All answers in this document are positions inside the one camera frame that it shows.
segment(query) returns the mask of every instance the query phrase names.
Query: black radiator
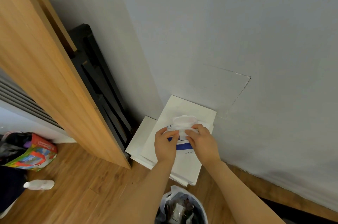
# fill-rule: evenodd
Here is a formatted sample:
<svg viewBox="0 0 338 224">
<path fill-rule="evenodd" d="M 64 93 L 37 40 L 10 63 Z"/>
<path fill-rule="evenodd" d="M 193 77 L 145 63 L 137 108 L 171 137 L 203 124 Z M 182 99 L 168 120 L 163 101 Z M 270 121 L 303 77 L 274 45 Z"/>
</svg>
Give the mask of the black radiator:
<svg viewBox="0 0 338 224">
<path fill-rule="evenodd" d="M 68 33 L 78 49 L 70 58 L 113 136 L 124 151 L 132 138 L 135 124 L 125 111 L 125 102 L 104 61 L 92 30 L 89 25 L 82 24 Z"/>
</svg>

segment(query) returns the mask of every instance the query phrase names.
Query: wooden door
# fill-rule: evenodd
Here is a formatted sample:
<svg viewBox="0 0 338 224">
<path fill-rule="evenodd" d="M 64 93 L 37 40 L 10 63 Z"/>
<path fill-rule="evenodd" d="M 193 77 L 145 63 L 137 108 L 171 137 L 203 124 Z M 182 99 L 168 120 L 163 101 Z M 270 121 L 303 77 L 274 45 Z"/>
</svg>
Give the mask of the wooden door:
<svg viewBox="0 0 338 224">
<path fill-rule="evenodd" d="M 0 2 L 0 67 L 84 149 L 130 168 L 39 2 Z"/>
</svg>

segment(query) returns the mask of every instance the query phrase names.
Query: stack of paper bags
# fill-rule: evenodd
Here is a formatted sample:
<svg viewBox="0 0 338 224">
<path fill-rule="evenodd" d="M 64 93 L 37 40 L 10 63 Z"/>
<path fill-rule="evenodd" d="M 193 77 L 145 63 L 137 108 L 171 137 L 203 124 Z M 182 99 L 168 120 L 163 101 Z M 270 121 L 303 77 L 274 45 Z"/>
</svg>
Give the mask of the stack of paper bags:
<svg viewBox="0 0 338 224">
<path fill-rule="evenodd" d="M 216 111 L 172 95 L 157 121 L 147 116 L 144 118 L 126 152 L 131 154 L 133 160 L 151 169 L 157 162 L 155 133 L 171 124 L 174 117 L 182 115 L 195 116 L 197 120 L 209 124 L 209 131 L 212 132 Z M 200 169 L 201 163 L 193 150 L 185 153 L 178 151 L 170 178 L 183 186 L 196 185 Z"/>
</svg>

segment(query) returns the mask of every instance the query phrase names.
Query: wooden floor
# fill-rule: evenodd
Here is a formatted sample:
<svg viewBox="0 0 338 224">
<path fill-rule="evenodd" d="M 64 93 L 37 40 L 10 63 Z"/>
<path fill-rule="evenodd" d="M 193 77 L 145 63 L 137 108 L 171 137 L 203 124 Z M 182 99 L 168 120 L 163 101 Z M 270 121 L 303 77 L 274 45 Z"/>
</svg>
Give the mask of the wooden floor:
<svg viewBox="0 0 338 224">
<path fill-rule="evenodd" d="M 149 172 L 133 162 L 132 169 L 89 155 L 78 144 L 59 144 L 57 158 L 29 179 L 53 179 L 47 191 L 26 190 L 0 224 L 100 224 L 114 212 L 121 198 L 137 187 Z M 338 221 L 338 213 L 308 201 L 231 166 L 232 171 L 258 196 Z M 166 191 L 171 185 L 168 181 Z M 235 223 L 213 179 L 202 167 L 196 186 L 188 186 L 203 204 L 209 223 Z"/>
</svg>

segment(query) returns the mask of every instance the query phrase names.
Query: trash bag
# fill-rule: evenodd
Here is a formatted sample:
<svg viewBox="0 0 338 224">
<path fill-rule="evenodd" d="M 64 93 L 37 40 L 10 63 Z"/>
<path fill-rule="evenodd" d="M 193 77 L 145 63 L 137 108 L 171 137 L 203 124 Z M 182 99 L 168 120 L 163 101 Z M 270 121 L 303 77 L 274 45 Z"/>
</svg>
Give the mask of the trash bag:
<svg viewBox="0 0 338 224">
<path fill-rule="evenodd" d="M 187 202 L 193 205 L 193 209 L 182 211 L 182 208 L 187 208 Z M 155 218 L 155 224 L 161 223 L 208 224 L 208 219 L 201 202 L 193 194 L 178 186 L 171 186 L 171 191 L 163 195 Z"/>
</svg>

